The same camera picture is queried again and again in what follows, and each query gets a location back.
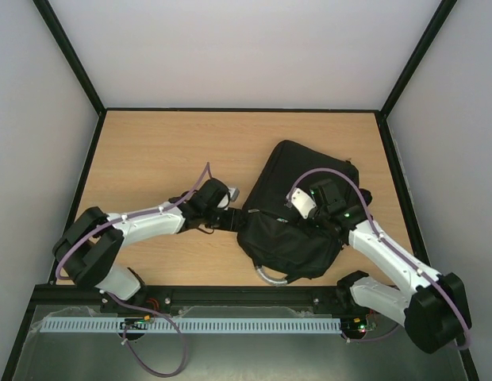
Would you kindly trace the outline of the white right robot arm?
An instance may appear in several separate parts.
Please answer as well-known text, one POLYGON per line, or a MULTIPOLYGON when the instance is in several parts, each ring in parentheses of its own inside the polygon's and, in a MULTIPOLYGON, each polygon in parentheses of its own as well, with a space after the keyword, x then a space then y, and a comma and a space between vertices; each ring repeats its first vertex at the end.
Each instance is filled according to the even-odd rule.
POLYGON ((423 352, 471 346, 471 314, 462 279, 423 263, 394 241, 373 218, 361 190, 346 179, 357 197, 347 205, 331 179, 308 190, 294 183, 286 196, 305 221, 327 229, 336 239, 365 255, 392 282, 380 283, 355 272, 338 291, 340 305, 379 312, 401 326, 423 352))

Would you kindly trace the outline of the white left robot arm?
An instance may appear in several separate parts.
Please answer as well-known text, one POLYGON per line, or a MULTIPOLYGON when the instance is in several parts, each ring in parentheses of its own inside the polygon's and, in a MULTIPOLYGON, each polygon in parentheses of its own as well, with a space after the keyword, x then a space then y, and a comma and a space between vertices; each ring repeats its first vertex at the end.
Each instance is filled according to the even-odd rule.
POLYGON ((207 179, 158 206, 126 214, 106 214, 97 206, 85 210, 55 243, 56 277, 66 277, 82 289, 96 288, 121 301, 144 288, 141 277, 116 263, 118 253, 132 244, 162 235, 175 235, 205 226, 233 230, 232 202, 240 191, 218 179, 207 179))

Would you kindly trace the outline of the black student backpack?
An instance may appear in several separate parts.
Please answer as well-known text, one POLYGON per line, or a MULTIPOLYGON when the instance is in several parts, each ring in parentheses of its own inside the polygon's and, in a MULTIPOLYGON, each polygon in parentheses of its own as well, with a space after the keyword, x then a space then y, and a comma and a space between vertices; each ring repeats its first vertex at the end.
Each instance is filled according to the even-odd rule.
POLYGON ((299 224, 302 217, 286 205, 291 187, 305 192, 332 180, 348 206, 358 204, 353 187, 359 171, 350 162, 283 140, 271 152, 243 204, 244 224, 237 242, 252 259, 257 275, 272 286, 323 276, 342 249, 328 232, 299 224))

